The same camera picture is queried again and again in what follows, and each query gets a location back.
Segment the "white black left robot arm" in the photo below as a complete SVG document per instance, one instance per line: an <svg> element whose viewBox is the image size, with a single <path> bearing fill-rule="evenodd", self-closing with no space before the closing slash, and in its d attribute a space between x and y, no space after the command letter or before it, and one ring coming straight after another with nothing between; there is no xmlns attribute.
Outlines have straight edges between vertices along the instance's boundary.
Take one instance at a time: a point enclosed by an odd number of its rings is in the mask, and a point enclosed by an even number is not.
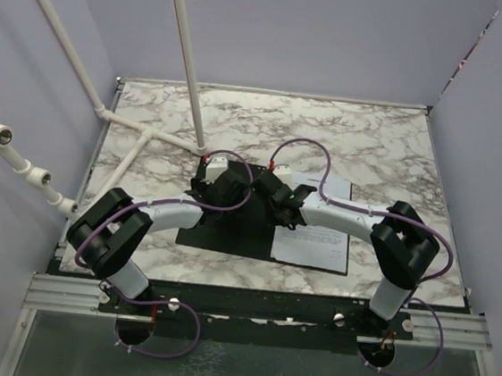
<svg viewBox="0 0 502 376"><path fill-rule="evenodd" d="M250 198L253 175L232 169L212 182L194 178L178 196L136 201L123 188L112 188L68 228L77 265L120 291L119 302L133 315L149 306L149 278L131 259L150 232L192 229L212 215L233 212Z"/></svg>

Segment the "white folder black inside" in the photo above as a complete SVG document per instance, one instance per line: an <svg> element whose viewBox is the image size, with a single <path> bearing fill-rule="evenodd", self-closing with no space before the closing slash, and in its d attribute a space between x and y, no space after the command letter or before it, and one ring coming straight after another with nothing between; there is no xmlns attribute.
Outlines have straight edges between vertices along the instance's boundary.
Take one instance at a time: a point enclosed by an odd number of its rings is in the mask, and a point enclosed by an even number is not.
<svg viewBox="0 0 502 376"><path fill-rule="evenodd" d="M281 263L270 256L275 226L268 222L264 210L264 205L252 196L234 223L179 229L175 242L180 246Z"/></svg>

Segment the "white paper sheets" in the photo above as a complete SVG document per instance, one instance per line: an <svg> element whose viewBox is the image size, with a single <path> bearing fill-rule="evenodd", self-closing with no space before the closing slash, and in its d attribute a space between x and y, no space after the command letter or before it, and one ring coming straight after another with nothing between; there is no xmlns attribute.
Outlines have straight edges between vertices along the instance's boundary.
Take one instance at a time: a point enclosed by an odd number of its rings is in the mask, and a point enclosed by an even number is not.
<svg viewBox="0 0 502 376"><path fill-rule="evenodd" d="M292 181L287 184L295 189L299 184L319 187L318 174L292 171ZM349 200L351 184L348 181L328 178L325 189L331 196ZM317 226L300 226L295 230L275 227L270 256L272 259L298 266L306 266L324 272L332 272L340 276L347 275L348 258L347 234Z"/></svg>

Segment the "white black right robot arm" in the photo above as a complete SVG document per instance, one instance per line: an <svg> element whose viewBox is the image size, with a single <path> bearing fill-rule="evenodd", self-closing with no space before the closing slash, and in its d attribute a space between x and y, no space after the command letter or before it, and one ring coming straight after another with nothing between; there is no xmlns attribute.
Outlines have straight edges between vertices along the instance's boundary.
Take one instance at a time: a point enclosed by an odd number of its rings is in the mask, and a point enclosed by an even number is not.
<svg viewBox="0 0 502 376"><path fill-rule="evenodd" d="M317 226L342 232L372 245L382 279L363 313L364 330L381 337L395 325L395 315L414 293L439 253L439 243L415 209L404 201L372 209L322 197L309 185L290 188L272 171L251 184L275 226Z"/></svg>

